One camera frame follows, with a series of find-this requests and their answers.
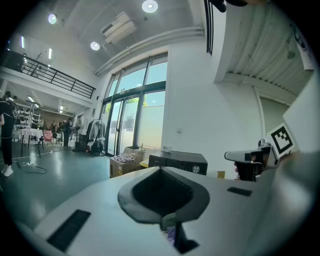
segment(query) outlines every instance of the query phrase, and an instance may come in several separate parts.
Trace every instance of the balcony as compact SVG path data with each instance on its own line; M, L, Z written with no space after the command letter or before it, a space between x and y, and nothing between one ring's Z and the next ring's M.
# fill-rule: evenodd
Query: balcony
M91 99L94 87L37 60L6 50L0 65Z

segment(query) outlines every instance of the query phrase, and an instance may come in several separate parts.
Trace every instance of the ceiling light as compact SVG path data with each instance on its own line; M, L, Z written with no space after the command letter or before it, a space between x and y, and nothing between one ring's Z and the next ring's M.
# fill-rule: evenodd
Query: ceiling light
M21 36L21 47L25 48L25 38Z
M91 47L92 50L95 50L95 51L100 49L100 45L97 42L92 42L90 44L90 47Z
M50 14L48 17L48 21L50 24L55 24L57 22L57 16L55 14Z
M146 0L142 4L142 10L146 13L154 13L158 9L158 4L154 0Z

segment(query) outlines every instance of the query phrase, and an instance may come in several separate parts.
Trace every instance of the white wall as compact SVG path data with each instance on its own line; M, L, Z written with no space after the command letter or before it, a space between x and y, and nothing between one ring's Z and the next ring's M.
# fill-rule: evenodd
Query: white wall
M59 70L71 77L74 77L94 88L97 88L99 77L94 71L62 52L59 48L54 48L50 44L42 42L36 38L24 35L24 48L21 47L21 34L13 34L10 39L10 50L19 54L26 53L29 58L36 59L40 53L39 62ZM49 59L49 48L52 48L51 59Z
M208 172L226 171L234 179L234 163L224 154L257 148L257 101L251 87L211 83L211 72L204 39L169 46L161 144L203 154Z
M301 152L320 150L319 117L320 83L315 71L298 98L283 115Z
M267 134L285 121L283 115L289 107L265 98L260 100L263 109L265 133Z

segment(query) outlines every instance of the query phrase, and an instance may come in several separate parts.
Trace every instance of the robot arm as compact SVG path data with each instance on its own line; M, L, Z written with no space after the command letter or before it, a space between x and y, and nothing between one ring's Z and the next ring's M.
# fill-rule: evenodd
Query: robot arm
M258 143L258 149L248 151L229 151L224 158L236 164L240 179L243 181L256 181L256 176L267 169L278 166L278 157L274 147L264 139Z

